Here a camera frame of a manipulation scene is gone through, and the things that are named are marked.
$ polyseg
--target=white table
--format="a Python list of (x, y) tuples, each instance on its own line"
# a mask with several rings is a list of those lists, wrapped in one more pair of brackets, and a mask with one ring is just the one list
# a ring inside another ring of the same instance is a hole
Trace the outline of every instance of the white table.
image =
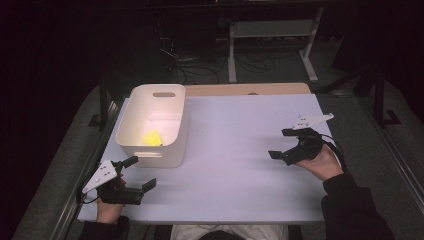
[[(185, 159), (171, 169), (124, 169), (127, 187), (152, 178), (157, 186), (141, 205), (127, 205), (123, 215), (145, 223), (168, 224), (302, 224), (322, 221), (325, 192), (312, 174), (268, 150), (285, 151), (297, 144), (281, 129), (299, 114), (322, 114), (315, 95), (250, 95), (187, 97), (190, 114)], [(127, 158), (112, 132), (102, 160)], [(326, 123), (314, 127), (330, 134)], [(91, 191), (91, 198), (96, 195)], [(80, 220), (94, 220), (96, 204), (84, 205)]]

